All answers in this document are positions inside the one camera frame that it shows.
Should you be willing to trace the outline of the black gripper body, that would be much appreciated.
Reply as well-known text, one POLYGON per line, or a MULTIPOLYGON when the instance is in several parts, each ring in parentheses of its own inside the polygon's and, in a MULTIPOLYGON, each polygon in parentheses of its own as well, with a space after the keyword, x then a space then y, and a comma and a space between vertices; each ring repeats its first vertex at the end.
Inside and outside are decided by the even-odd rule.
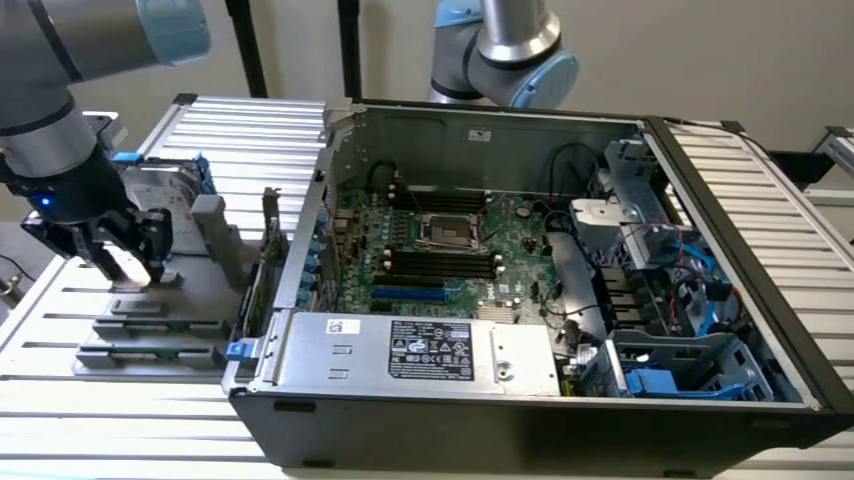
POLYGON ((117 222, 122 228, 134 224, 134 203, 99 144, 78 166, 49 177, 15 174, 11 158, 2 154, 2 183, 14 196, 27 200, 50 224, 77 225, 103 219, 117 222))

